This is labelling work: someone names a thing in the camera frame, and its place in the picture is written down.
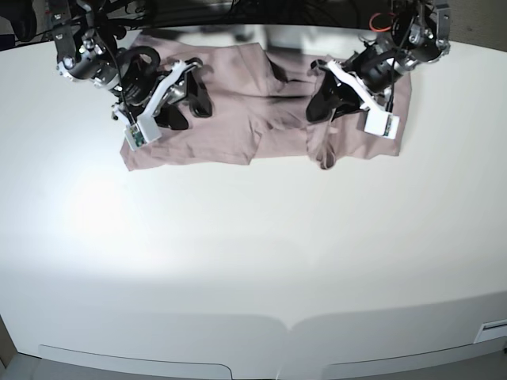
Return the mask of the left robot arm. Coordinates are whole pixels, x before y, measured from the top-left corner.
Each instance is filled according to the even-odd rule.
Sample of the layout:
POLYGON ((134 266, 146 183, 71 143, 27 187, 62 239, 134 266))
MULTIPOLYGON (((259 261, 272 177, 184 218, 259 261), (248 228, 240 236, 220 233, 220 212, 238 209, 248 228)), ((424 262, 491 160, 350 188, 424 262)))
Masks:
MULTIPOLYGON (((422 63, 433 63, 450 51, 450 6, 446 1, 395 1, 391 25, 378 31, 364 50, 337 67, 352 75, 372 95, 380 109, 392 112, 395 83, 422 63)), ((317 123, 367 109, 366 102, 333 74, 330 64, 317 59, 313 71, 321 70, 324 79, 306 108, 306 118, 317 123)))

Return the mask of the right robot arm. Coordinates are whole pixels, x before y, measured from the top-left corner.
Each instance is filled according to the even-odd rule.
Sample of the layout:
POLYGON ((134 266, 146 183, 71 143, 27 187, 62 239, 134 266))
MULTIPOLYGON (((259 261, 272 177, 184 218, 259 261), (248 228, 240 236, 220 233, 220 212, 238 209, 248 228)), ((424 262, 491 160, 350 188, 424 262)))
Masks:
POLYGON ((189 106, 197 118, 212 116, 212 103, 196 76, 198 58, 174 60, 163 69, 160 54, 146 45, 119 47, 129 28, 149 25, 156 13, 146 1, 138 18, 111 18, 128 1, 50 1, 51 34, 57 52, 57 70, 71 81, 92 81, 112 93, 117 102, 114 119, 128 130, 145 135, 154 129, 185 130, 186 118, 178 104, 189 106))

